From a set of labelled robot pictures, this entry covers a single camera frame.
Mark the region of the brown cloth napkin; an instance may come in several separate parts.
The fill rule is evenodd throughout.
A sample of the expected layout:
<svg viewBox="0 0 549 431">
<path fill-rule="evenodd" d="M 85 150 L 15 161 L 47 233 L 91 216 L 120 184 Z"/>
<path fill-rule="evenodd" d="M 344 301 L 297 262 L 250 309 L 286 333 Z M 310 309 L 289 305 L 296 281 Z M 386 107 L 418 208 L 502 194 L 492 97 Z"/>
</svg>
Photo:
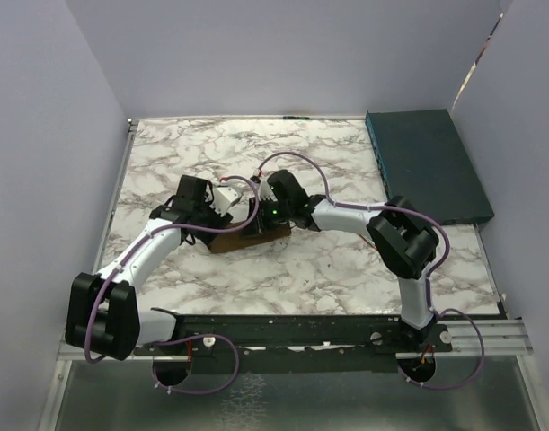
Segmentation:
<svg viewBox="0 0 549 431">
<path fill-rule="evenodd" d="M 289 223 L 266 229 L 262 233 L 251 233 L 251 230 L 250 227 L 246 227 L 241 231 L 233 233 L 221 233 L 210 243 L 208 250 L 212 254 L 223 254 L 231 251 L 243 250 L 267 242 L 274 242 L 277 239 L 282 239 L 291 235 Z"/>
</svg>

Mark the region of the copper iridescent fork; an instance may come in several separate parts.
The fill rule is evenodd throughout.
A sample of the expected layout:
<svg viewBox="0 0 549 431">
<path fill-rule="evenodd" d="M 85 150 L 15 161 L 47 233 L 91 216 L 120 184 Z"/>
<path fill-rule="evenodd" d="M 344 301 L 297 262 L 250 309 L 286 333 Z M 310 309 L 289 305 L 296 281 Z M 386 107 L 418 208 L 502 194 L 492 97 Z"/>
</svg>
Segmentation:
<svg viewBox="0 0 549 431">
<path fill-rule="evenodd" d="M 361 238 L 362 238 L 362 240 L 363 240 L 365 243 L 367 243 L 371 248 L 373 248 L 374 250 L 377 250 L 376 245 L 375 245 L 372 241 L 370 241 L 368 238 L 365 238 L 365 237 L 361 237 Z"/>
</svg>

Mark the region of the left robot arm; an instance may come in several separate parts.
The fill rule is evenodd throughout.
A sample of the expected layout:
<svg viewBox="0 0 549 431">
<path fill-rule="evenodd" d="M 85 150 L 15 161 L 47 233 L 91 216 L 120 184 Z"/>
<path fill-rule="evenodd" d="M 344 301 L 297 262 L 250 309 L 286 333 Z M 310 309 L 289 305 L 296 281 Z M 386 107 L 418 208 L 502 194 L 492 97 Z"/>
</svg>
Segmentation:
<svg viewBox="0 0 549 431">
<path fill-rule="evenodd" d="M 176 193 L 151 211 L 141 234 L 110 264 L 73 281 L 65 341 L 87 353 L 127 358 L 155 343 L 165 354 L 179 352 L 185 333 L 171 312 L 138 303 L 139 289 L 162 261 L 182 243 L 209 245 L 233 217 L 242 195 L 229 185 L 183 175 Z"/>
</svg>

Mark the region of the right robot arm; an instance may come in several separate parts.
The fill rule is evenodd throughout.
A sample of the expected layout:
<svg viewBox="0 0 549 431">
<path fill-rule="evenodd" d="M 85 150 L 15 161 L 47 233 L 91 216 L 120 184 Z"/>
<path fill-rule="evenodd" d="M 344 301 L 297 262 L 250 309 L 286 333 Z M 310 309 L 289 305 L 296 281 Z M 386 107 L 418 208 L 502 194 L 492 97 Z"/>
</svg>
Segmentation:
<svg viewBox="0 0 549 431">
<path fill-rule="evenodd" d="M 259 197 L 250 201 L 250 209 L 258 210 L 251 228 L 259 233 L 291 223 L 299 229 L 353 233 L 372 241 L 398 280 L 402 304 L 399 343 L 411 351 L 430 343 L 436 317 L 428 271 L 439 239 L 426 221 L 412 214 L 407 199 L 396 197 L 376 209 L 356 209 L 352 204 L 332 203 L 321 194 L 307 194 L 287 170 L 266 179 L 257 172 L 251 181 L 259 192 Z"/>
</svg>

